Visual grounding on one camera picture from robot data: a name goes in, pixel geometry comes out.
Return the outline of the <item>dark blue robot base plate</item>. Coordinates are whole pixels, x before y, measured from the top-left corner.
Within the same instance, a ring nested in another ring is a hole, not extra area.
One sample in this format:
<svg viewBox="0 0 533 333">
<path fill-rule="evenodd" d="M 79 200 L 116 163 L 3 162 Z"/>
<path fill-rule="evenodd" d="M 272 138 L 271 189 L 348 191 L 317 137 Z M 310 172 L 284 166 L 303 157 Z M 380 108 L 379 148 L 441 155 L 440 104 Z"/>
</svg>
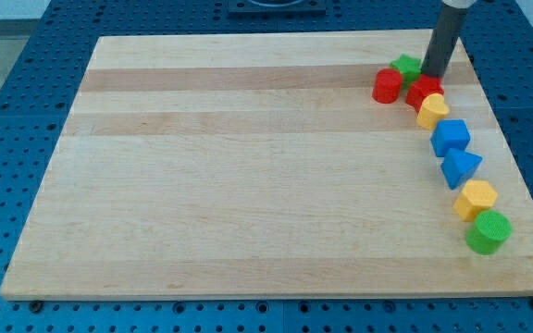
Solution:
<svg viewBox="0 0 533 333">
<path fill-rule="evenodd" d="M 230 16 L 251 14 L 324 14 L 327 0 L 227 0 Z"/>
</svg>

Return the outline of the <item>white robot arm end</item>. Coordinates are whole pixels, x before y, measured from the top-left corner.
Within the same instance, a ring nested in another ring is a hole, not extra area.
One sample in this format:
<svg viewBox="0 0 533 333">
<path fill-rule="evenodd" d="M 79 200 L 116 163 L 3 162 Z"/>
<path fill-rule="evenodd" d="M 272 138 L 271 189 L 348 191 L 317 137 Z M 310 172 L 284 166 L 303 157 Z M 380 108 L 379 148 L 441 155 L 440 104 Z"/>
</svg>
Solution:
<svg viewBox="0 0 533 333">
<path fill-rule="evenodd" d="M 441 0 L 441 2 L 452 8 L 456 9 L 468 9 L 471 7 L 477 0 Z"/>
</svg>

